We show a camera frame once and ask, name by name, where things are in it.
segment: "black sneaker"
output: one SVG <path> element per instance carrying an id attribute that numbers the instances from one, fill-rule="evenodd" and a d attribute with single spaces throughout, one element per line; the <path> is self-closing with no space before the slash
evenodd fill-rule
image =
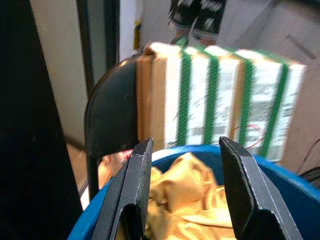
<path id="1" fill-rule="evenodd" d="M 225 0 L 201 0 L 201 12 L 195 21 L 192 35 L 198 39 L 216 41 L 225 5 Z"/>
<path id="2" fill-rule="evenodd" d="M 175 30 L 190 30 L 200 10 L 200 0 L 172 0 L 168 24 Z"/>

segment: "gold satin fabric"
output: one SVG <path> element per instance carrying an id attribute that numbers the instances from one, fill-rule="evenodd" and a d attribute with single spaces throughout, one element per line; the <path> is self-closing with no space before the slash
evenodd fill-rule
<path id="1" fill-rule="evenodd" d="M 151 169 L 145 235 L 150 240 L 235 240 L 225 187 L 192 153 Z"/>

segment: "green stripe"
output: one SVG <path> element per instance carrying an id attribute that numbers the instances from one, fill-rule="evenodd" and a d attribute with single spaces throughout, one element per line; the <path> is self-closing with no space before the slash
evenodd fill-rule
<path id="1" fill-rule="evenodd" d="M 214 135 L 215 129 L 215 113 L 217 103 L 217 90 L 218 90 L 218 79 L 219 79 L 219 59 L 217 56 L 212 55 L 199 48 L 199 51 L 209 57 L 209 71 L 208 71 L 208 88 L 206 97 L 206 110 L 205 110 L 205 124 L 204 124 L 204 136 L 203 143 L 211 144 L 212 136 Z"/>
<path id="2" fill-rule="evenodd" d="M 276 92 L 273 108 L 272 108 L 270 119 L 268 122 L 268 127 L 265 132 L 264 141 L 259 153 L 261 156 L 266 157 L 268 155 L 270 143 L 273 137 L 274 129 L 276 126 L 278 115 L 279 115 L 278 113 L 281 107 L 283 95 L 284 95 L 286 84 L 288 81 L 289 65 L 285 59 L 279 56 L 273 55 L 272 53 L 266 53 L 266 52 L 260 52 L 260 53 L 282 64 L 281 77 L 278 83 L 278 89 Z"/>
<path id="3" fill-rule="evenodd" d="M 239 132 L 239 144 L 245 145 L 247 141 L 247 126 L 250 114 L 250 99 L 252 93 L 252 83 L 253 83 L 253 72 L 254 66 L 250 59 L 241 57 L 244 60 L 244 89 L 242 98 L 242 113 L 240 122 L 240 132 Z"/>
<path id="4" fill-rule="evenodd" d="M 181 78 L 180 78 L 180 100 L 179 100 L 179 122 L 177 145 L 186 145 L 187 124 L 189 115 L 191 57 L 185 48 L 181 51 Z"/>

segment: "chair backrest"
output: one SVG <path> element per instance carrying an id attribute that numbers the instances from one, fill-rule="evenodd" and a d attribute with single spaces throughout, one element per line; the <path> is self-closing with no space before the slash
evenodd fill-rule
<path id="1" fill-rule="evenodd" d="M 102 76 L 84 119 L 89 197 L 98 192 L 98 161 L 133 149 L 137 137 L 136 59 L 125 60 Z"/>

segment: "cable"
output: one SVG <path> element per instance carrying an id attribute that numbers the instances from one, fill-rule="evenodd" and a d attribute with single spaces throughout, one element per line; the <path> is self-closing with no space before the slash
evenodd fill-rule
<path id="1" fill-rule="evenodd" d="M 304 159 L 303 159 L 303 161 L 301 162 L 301 164 L 300 164 L 300 166 L 299 166 L 299 168 L 298 168 L 298 170 L 296 171 L 296 174 L 298 174 L 298 172 L 301 170 L 301 168 L 303 167 L 303 165 L 304 165 L 304 163 L 306 162 L 306 160 L 308 159 L 308 157 L 309 157 L 309 155 L 310 155 L 310 153 L 311 153 L 311 151 L 312 151 L 312 149 L 315 147 L 315 145 L 317 145 L 317 143 L 319 143 L 320 142 L 320 138 L 318 138 L 312 145 L 311 145 L 311 147 L 309 148 L 309 151 L 306 153 L 306 155 L 305 155 L 305 157 L 304 157 Z"/>

